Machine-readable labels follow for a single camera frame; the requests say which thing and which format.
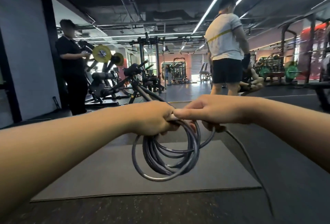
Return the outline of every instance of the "glove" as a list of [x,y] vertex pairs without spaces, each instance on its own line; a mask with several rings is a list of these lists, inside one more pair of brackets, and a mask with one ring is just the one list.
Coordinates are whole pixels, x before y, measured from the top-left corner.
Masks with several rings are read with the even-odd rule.
[[244,55],[244,58],[242,60],[243,69],[245,69],[245,70],[248,69],[250,61],[251,61],[251,54],[249,53],[249,54]]

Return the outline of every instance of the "weight bench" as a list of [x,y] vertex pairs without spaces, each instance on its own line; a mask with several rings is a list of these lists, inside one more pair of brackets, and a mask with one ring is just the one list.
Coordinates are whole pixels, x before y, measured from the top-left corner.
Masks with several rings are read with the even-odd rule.
[[316,83],[309,83],[306,88],[315,90],[317,97],[321,103],[321,107],[324,111],[330,111],[330,104],[324,89],[330,89],[330,81],[322,81]]

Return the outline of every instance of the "person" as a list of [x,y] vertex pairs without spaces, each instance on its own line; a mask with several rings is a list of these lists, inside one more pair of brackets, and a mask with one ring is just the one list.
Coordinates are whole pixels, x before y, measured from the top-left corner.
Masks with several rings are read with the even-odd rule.
[[[132,114],[138,111],[144,114]],[[202,95],[183,109],[151,101],[0,130],[0,216],[125,133],[177,130],[172,113],[218,132],[225,123],[257,124],[330,172],[329,114],[260,97]],[[105,119],[113,115],[110,124]]]
[[85,77],[85,62],[83,58],[89,58],[89,53],[82,53],[80,47],[73,40],[75,36],[75,24],[71,20],[60,21],[63,36],[55,46],[62,62],[63,78],[67,83],[68,102],[72,115],[84,114],[85,97],[88,91]]
[[246,70],[243,70],[242,80],[238,87],[238,93],[241,96],[248,95],[262,89],[264,79],[259,77],[250,63]]
[[172,69],[170,65],[166,65],[165,68],[165,82],[168,81],[168,85],[172,85]]
[[241,21],[233,14],[235,6],[234,0],[222,0],[219,14],[205,33],[213,69],[212,95],[221,93],[223,83],[227,83],[228,95],[238,95],[238,86],[242,77],[241,50],[246,55],[250,53]]

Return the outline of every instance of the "yellow band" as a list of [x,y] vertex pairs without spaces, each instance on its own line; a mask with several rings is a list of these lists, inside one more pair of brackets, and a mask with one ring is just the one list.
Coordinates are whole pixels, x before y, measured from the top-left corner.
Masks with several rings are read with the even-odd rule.
[[213,40],[217,39],[219,36],[222,36],[222,35],[227,34],[229,32],[231,32],[231,29],[225,30],[224,32],[221,32],[220,34],[216,35],[215,37],[212,37],[210,40],[207,41],[207,43],[212,42]]

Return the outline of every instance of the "short hair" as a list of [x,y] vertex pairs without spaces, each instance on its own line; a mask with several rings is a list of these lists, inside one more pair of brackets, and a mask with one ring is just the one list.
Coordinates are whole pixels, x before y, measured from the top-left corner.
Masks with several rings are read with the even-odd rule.
[[75,29],[76,25],[69,19],[62,19],[60,21],[61,28],[72,28]]
[[219,4],[219,10],[227,8],[229,5],[236,5],[235,0],[222,0]]

